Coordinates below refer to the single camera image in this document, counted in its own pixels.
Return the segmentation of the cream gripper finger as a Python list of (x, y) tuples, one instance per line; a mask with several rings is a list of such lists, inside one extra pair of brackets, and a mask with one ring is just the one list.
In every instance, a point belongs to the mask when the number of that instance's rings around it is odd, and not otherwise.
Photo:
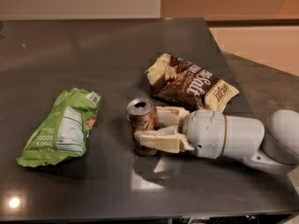
[(178, 126), (168, 126), (157, 131), (136, 131), (134, 137), (142, 147), (150, 147), (168, 153), (194, 151), (187, 136), (178, 131)]
[(176, 126), (180, 132), (186, 117), (190, 112), (183, 107), (178, 106), (158, 106), (158, 119), (161, 127)]

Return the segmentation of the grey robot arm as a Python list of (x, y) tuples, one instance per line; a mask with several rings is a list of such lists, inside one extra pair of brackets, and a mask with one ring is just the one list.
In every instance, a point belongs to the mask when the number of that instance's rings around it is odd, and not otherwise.
[(282, 109), (262, 123), (206, 109), (180, 109), (176, 115), (173, 110), (160, 107), (158, 117), (165, 126), (136, 131), (136, 141), (169, 153), (188, 150), (198, 158), (228, 157), (270, 174), (288, 173), (299, 164), (298, 112)]

